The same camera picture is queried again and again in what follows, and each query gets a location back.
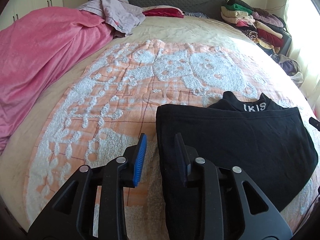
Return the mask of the lilac crumpled garment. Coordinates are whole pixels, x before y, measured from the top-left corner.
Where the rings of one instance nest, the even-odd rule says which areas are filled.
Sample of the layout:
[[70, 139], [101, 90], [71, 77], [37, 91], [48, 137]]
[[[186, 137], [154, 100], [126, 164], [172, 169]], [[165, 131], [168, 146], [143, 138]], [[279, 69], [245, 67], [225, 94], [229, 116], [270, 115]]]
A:
[[127, 0], [89, 0], [79, 6], [78, 10], [102, 17], [106, 24], [119, 33], [119, 36], [131, 35], [132, 29], [145, 20], [143, 9], [131, 5]]

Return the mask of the floral laundry basket with clothes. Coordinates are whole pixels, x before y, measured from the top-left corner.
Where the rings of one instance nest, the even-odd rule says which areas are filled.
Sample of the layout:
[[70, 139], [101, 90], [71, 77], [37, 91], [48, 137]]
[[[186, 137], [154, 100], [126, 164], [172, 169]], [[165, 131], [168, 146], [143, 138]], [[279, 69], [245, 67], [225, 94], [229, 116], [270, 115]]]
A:
[[290, 77], [293, 83], [300, 88], [304, 81], [304, 76], [299, 63], [283, 54], [272, 54], [271, 58], [275, 63], [280, 65], [282, 70]]

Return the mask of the black IKISS sweatshirt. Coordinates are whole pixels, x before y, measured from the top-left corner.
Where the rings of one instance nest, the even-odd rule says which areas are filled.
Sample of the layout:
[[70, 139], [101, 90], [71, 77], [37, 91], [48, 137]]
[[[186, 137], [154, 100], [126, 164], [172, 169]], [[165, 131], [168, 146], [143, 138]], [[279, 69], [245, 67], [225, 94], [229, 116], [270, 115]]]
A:
[[175, 135], [211, 161], [219, 175], [223, 239], [290, 239], [280, 212], [311, 178], [318, 153], [298, 108], [284, 108], [265, 95], [241, 102], [224, 92], [207, 107], [163, 105], [156, 133], [165, 222], [170, 239], [196, 239], [196, 219], [181, 180]]

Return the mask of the pink blanket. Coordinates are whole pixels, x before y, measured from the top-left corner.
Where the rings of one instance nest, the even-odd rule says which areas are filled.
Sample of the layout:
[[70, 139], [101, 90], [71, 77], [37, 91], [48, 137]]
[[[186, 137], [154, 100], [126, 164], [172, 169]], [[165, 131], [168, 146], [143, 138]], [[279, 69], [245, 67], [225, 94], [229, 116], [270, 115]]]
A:
[[102, 17], [66, 7], [33, 10], [1, 30], [1, 150], [41, 93], [114, 32]]

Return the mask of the orange plaid bedspread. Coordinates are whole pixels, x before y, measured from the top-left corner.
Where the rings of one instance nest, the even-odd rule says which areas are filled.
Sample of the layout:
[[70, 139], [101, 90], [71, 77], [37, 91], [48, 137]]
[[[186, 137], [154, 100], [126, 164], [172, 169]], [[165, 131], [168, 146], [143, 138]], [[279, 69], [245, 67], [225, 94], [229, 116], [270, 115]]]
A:
[[285, 72], [242, 32], [210, 19], [147, 17], [74, 66], [38, 99], [1, 155], [1, 197], [23, 229], [81, 165], [105, 165], [148, 137], [142, 180], [124, 191], [130, 239], [167, 239], [156, 109], [207, 107], [229, 90], [313, 112]]

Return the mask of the cream curtain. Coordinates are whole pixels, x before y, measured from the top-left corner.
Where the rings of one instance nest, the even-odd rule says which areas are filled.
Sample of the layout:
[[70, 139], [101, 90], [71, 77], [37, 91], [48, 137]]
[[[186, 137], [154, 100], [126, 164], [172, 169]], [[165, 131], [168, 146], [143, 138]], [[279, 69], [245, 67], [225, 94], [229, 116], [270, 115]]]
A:
[[287, 0], [285, 21], [292, 36], [289, 55], [301, 66], [301, 90], [312, 105], [319, 100], [319, 12], [312, 0]]

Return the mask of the red pillow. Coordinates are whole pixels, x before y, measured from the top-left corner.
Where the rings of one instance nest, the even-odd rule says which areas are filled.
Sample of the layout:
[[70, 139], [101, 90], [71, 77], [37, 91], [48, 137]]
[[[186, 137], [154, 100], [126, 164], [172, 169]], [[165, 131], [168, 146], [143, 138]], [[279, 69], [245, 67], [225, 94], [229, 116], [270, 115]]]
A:
[[181, 9], [168, 5], [158, 5], [154, 7], [143, 8], [143, 14], [147, 17], [184, 18], [184, 13]]

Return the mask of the pile of folded clothes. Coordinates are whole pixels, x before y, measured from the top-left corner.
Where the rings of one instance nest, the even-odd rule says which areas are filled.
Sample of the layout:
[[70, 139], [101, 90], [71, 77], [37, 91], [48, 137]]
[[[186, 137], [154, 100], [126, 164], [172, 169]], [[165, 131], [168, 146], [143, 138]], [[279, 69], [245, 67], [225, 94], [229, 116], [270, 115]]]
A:
[[281, 17], [264, 9], [253, 8], [242, 0], [228, 0], [221, 7], [221, 17], [267, 55], [286, 55], [289, 51], [292, 37]]

